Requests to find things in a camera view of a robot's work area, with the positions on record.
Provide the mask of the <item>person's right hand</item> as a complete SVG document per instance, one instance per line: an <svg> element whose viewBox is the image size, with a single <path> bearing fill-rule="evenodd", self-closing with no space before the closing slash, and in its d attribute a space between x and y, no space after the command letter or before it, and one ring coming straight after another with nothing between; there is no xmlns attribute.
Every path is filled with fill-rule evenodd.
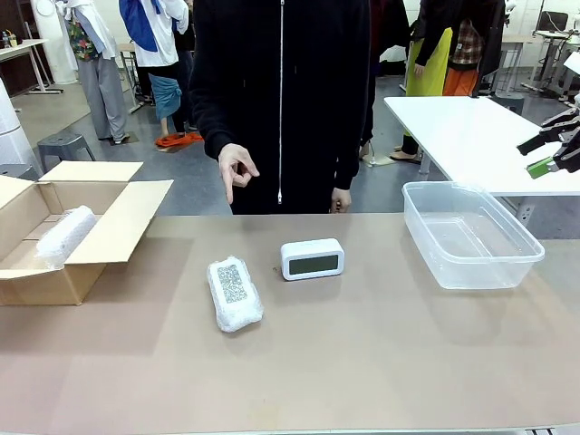
<svg viewBox="0 0 580 435"><path fill-rule="evenodd" d="M252 178L259 176L256 164L248 150L238 144L228 143L218 155L220 175L226 190L227 203L234 202L234 187L245 188Z"/></svg>

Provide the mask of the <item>person's left hand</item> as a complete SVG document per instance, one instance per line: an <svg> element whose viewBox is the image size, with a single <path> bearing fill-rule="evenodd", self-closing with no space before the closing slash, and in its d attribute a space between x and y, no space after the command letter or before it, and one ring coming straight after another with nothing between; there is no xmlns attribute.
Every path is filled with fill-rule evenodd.
<svg viewBox="0 0 580 435"><path fill-rule="evenodd" d="M352 197L348 189L333 189L330 207L330 211L333 214L346 213L351 205Z"/></svg>

